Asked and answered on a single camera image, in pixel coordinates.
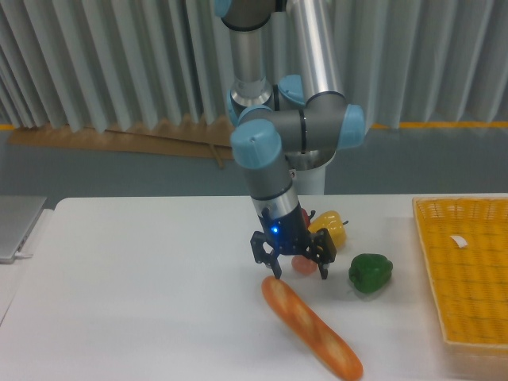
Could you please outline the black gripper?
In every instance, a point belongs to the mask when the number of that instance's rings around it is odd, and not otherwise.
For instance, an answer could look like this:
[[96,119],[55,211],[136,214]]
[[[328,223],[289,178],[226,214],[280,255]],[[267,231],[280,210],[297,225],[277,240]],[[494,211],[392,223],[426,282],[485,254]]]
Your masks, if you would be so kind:
[[336,259],[337,250],[326,228],[309,233],[302,213],[296,206],[290,213],[272,218],[267,207],[259,216],[263,231],[255,231],[250,239],[254,260],[270,268],[275,278],[282,270],[279,255],[302,255],[307,249],[309,259],[317,264],[322,279],[327,279],[329,265]]

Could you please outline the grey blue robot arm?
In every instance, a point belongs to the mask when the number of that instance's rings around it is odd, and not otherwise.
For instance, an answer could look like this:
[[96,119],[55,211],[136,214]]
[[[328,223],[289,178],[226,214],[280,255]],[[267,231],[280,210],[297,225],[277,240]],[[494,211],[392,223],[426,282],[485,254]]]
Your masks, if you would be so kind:
[[[291,170],[323,168],[342,148],[362,144],[362,108],[344,96],[327,1],[217,1],[229,29],[233,158],[242,170],[261,230],[250,240],[254,260],[281,276],[280,256],[302,256],[328,275],[336,249],[325,228],[311,232]],[[292,20],[299,73],[267,80],[262,31],[275,13]]]

